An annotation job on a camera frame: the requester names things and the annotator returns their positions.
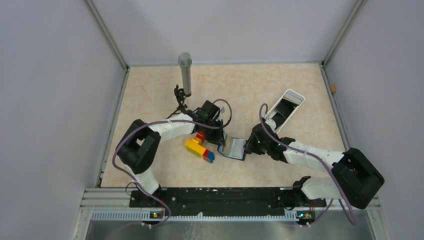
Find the gold striped credit card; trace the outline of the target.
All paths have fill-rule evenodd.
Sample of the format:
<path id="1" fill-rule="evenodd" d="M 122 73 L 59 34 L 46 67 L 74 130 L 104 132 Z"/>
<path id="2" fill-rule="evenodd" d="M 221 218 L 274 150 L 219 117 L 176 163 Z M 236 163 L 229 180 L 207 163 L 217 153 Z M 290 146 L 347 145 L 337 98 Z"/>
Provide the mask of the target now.
<path id="1" fill-rule="evenodd" d="M 222 154 L 228 155 L 230 152 L 231 144 L 226 142 L 225 145 L 222 146 Z"/>

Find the dark blue card holder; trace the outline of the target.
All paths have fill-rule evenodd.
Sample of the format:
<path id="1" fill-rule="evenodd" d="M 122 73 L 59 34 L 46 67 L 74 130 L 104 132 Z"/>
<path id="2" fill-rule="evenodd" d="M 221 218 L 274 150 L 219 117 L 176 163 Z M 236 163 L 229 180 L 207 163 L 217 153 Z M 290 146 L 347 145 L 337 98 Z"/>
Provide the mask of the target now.
<path id="1" fill-rule="evenodd" d="M 245 144 L 247 143 L 247 140 L 246 139 L 243 139 L 243 138 L 232 137 L 232 136 L 230 136 L 227 133 L 226 133 L 226 135 L 227 135 L 226 142 L 227 143 L 230 143 L 229 154 L 224 155 L 222 153 L 222 147 L 223 146 L 221 146 L 221 145 L 218 145 L 217 151 L 222 156 L 224 156 L 225 158 L 235 159 L 235 160 L 239 160 L 239 161 L 244 161 L 245 158 L 246 158 L 246 155 L 248 154 L 248 152 L 245 149 Z"/>

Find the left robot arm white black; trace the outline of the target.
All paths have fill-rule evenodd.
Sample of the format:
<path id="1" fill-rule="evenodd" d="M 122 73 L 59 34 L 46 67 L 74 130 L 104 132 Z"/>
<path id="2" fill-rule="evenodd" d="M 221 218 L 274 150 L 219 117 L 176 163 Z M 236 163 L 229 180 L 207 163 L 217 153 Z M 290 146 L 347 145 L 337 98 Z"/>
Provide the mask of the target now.
<path id="1" fill-rule="evenodd" d="M 160 144 L 179 136 L 201 133 L 204 140 L 215 145 L 223 144 L 224 122 L 221 110 L 207 100 L 195 110 L 183 108 L 164 120 L 146 123 L 136 119 L 130 125 L 112 157 L 124 164 L 119 170 L 129 175 L 142 192 L 141 200 L 149 207 L 160 202 L 160 187 L 151 169 Z"/>

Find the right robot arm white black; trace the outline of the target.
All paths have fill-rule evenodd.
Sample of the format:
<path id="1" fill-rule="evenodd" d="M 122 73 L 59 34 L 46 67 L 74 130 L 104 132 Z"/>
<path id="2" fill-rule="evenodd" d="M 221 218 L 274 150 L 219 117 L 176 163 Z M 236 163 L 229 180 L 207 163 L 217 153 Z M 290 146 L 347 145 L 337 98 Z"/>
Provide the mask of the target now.
<path id="1" fill-rule="evenodd" d="M 293 200 L 299 206 L 307 206 L 315 199 L 338 199 L 365 209 L 385 183 L 382 174 L 359 149 L 331 151 L 294 138 L 280 138 L 265 122 L 252 128 L 244 148 L 257 155 L 267 154 L 275 161 L 301 165 L 328 175 L 306 176 L 294 183 L 299 189 L 293 192 Z"/>

